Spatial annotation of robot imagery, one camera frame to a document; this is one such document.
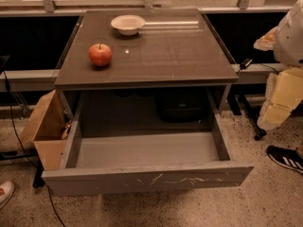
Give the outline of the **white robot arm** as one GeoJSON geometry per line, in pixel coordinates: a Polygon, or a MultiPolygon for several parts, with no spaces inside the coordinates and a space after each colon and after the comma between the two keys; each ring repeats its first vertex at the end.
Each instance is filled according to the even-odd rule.
{"type": "Polygon", "coordinates": [[[257,50],[274,52],[287,69],[267,78],[265,102],[258,126],[266,131],[279,127],[303,100],[303,0],[298,0],[272,28],[254,43],[257,50]]]}

